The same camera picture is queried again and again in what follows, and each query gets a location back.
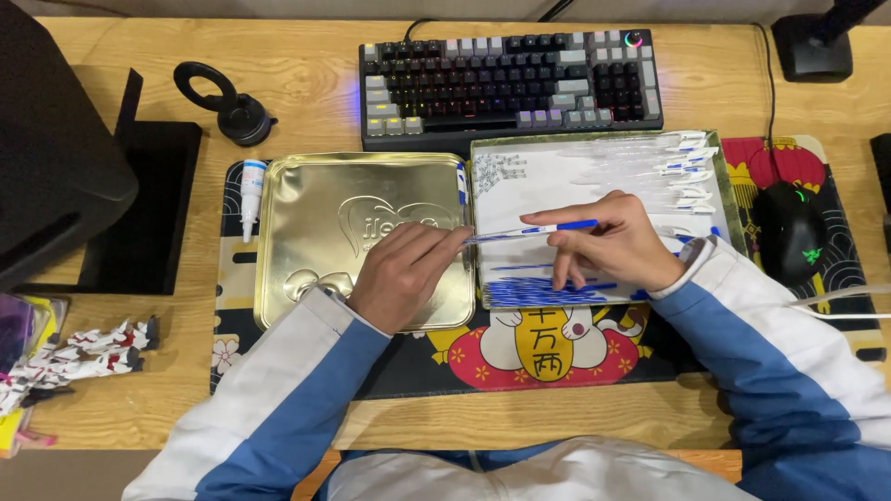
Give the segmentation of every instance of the gray keycap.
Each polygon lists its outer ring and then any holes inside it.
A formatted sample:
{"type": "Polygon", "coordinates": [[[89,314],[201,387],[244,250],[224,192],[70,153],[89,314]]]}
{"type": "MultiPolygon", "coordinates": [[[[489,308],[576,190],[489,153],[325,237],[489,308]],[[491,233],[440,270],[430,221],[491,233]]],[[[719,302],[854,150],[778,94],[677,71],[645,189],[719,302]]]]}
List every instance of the gray keycap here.
{"type": "Polygon", "coordinates": [[[405,124],[402,119],[387,119],[387,136],[399,136],[405,132],[405,124]]]}
{"type": "Polygon", "coordinates": [[[548,108],[552,110],[572,111],[576,108],[576,97],[571,94],[552,95],[548,98],[548,108]]]}
{"type": "Polygon", "coordinates": [[[557,66],[577,66],[587,62],[583,50],[560,51],[557,53],[557,66]]]}
{"type": "Polygon", "coordinates": [[[405,119],[406,134],[420,134],[424,132],[424,120],[418,117],[409,117],[405,119]]]}
{"type": "Polygon", "coordinates": [[[561,80],[557,82],[557,94],[588,95],[587,80],[561,80]]]}
{"type": "Polygon", "coordinates": [[[386,104],[389,103],[388,90],[369,90],[365,91],[366,104],[386,104]]]}
{"type": "Polygon", "coordinates": [[[458,40],[456,38],[449,38],[445,41],[445,57],[449,59],[458,57],[458,40]]]}
{"type": "Polygon", "coordinates": [[[480,37],[473,41],[473,55],[480,57],[489,55],[489,40],[486,37],[480,37]]]}
{"type": "Polygon", "coordinates": [[[365,90],[384,90],[387,88],[387,80],[378,75],[377,77],[365,77],[365,90]]]}
{"type": "Polygon", "coordinates": [[[602,49],[607,46],[607,34],[603,31],[594,31],[591,34],[591,37],[588,38],[588,47],[591,50],[594,49],[602,49]]]}
{"type": "Polygon", "coordinates": [[[577,31],[569,36],[569,41],[566,43],[567,49],[570,51],[577,51],[584,47],[584,33],[581,31],[577,31]]]}
{"type": "Polygon", "coordinates": [[[532,114],[532,127],[544,127],[548,125],[548,114],[544,110],[538,110],[532,114]]]}
{"type": "Polygon", "coordinates": [[[383,136],[384,121],[382,119],[369,119],[367,129],[368,136],[383,136]]]}
{"type": "Polygon", "coordinates": [[[399,116],[399,107],[395,104],[369,104],[365,116],[369,119],[388,119],[399,116]]]}
{"type": "Polygon", "coordinates": [[[597,112],[594,110],[582,111],[582,127],[594,127],[597,125],[597,112]]]}
{"type": "Polygon", "coordinates": [[[466,57],[473,55],[473,38],[462,38],[458,43],[458,52],[466,57]]]}
{"type": "Polygon", "coordinates": [[[581,111],[594,109],[594,98],[590,95],[584,95],[578,98],[578,109],[581,111]]]}
{"type": "Polygon", "coordinates": [[[548,111],[548,127],[559,127],[563,124],[563,114],[560,110],[548,111]]]}
{"type": "Polygon", "coordinates": [[[563,115],[563,125],[565,127],[581,127],[582,114],[578,111],[567,111],[563,115]]]}
{"type": "Polygon", "coordinates": [[[643,88],[656,86],[656,71],[653,69],[653,61],[641,61],[641,75],[643,75],[643,88]]]}
{"type": "Polygon", "coordinates": [[[654,120],[659,118],[659,96],[656,89],[647,89],[643,91],[643,119],[654,120]]]}
{"type": "Polygon", "coordinates": [[[602,108],[597,110],[597,125],[599,126],[607,126],[612,123],[612,113],[609,112],[609,109],[602,108]]]}
{"type": "Polygon", "coordinates": [[[501,37],[491,37],[489,38],[489,55],[501,55],[504,53],[504,49],[501,42],[501,37]]]}
{"type": "Polygon", "coordinates": [[[521,111],[517,113],[517,128],[532,127],[532,113],[521,111]]]}
{"type": "Polygon", "coordinates": [[[378,46],[375,44],[365,44],[364,47],[365,60],[368,61],[377,61],[378,60],[378,46]]]}

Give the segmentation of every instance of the blue pen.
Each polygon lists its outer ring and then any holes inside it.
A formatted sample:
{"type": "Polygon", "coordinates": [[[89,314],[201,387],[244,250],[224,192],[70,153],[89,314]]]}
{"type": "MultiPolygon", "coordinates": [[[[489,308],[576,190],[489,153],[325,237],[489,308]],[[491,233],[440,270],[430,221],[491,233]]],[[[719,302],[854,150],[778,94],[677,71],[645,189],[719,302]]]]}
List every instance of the blue pen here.
{"type": "Polygon", "coordinates": [[[516,238],[526,238],[528,236],[537,236],[540,234],[551,234],[559,230],[578,230],[582,228],[593,228],[595,226],[597,226],[597,219],[586,219],[585,221],[563,223],[560,225],[532,226],[529,228],[521,228],[519,230],[510,230],[508,232],[471,236],[471,238],[464,241],[464,244],[471,245],[474,243],[494,242],[496,240],[514,240],[516,238]]]}

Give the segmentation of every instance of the person's left hand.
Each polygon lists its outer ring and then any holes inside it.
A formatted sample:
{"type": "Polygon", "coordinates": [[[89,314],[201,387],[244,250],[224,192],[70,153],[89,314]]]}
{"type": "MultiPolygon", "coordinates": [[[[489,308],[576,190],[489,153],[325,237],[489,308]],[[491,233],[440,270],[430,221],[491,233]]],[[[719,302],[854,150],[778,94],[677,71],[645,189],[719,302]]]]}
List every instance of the person's left hand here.
{"type": "Polygon", "coordinates": [[[472,234],[473,226],[397,226],[368,251],[347,306],[382,332],[398,333],[433,295],[472,234]]]}

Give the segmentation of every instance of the black ring stand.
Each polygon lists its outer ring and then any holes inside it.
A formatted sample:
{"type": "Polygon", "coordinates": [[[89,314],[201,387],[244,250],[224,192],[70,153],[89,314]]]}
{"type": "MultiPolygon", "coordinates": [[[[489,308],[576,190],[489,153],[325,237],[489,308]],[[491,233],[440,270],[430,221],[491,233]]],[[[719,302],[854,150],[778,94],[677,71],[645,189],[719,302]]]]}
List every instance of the black ring stand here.
{"type": "Polygon", "coordinates": [[[229,78],[203,62],[181,62],[173,71],[173,81],[189,101],[216,112],[220,132],[239,146],[247,148],[263,143],[272,126],[278,123],[278,119],[271,119],[266,114],[260,101],[247,94],[238,94],[229,78]],[[190,83],[193,77],[210,80],[223,95],[200,96],[190,83]]]}

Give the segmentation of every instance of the blue and white jacket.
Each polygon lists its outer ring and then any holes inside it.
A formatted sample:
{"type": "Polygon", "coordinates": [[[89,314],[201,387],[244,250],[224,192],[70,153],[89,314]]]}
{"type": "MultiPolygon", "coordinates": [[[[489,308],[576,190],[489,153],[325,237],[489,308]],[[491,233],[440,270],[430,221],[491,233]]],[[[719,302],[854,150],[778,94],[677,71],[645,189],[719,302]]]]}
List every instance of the blue and white jacket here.
{"type": "MultiPolygon", "coordinates": [[[[729,398],[743,458],[737,485],[640,444],[580,437],[473,454],[351,451],[316,498],[891,499],[891,396],[882,375],[837,330],[785,308],[792,294],[720,239],[695,240],[683,256],[686,274],[653,294],[652,305],[729,398]]],[[[388,343],[342,303],[311,291],[179,420],[123,499],[290,499],[388,343]]]]}

